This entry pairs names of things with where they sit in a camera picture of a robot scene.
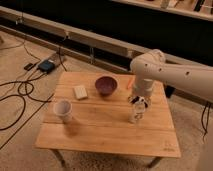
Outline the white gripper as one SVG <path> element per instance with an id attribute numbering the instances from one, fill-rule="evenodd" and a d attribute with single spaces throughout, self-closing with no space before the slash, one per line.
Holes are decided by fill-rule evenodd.
<path id="1" fill-rule="evenodd" d="M 137 96 L 144 97 L 144 104 L 145 108 L 149 108 L 151 105 L 151 95 L 153 92 L 153 86 L 154 86 L 154 81 L 151 79 L 139 79 L 136 78 L 133 87 L 132 87 L 132 94 L 135 95 L 136 97 L 129 97 L 128 101 L 129 103 L 135 103 L 137 101 Z"/>

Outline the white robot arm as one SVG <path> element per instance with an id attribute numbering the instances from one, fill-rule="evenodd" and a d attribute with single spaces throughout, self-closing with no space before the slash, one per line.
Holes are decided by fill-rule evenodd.
<path id="1" fill-rule="evenodd" d="M 165 62 L 164 53 L 154 49 L 135 57 L 130 70 L 135 75 L 132 96 L 150 98 L 154 81 L 160 81 L 213 104 L 213 67 L 169 64 Z M 196 171 L 213 171 L 213 123 Z"/>

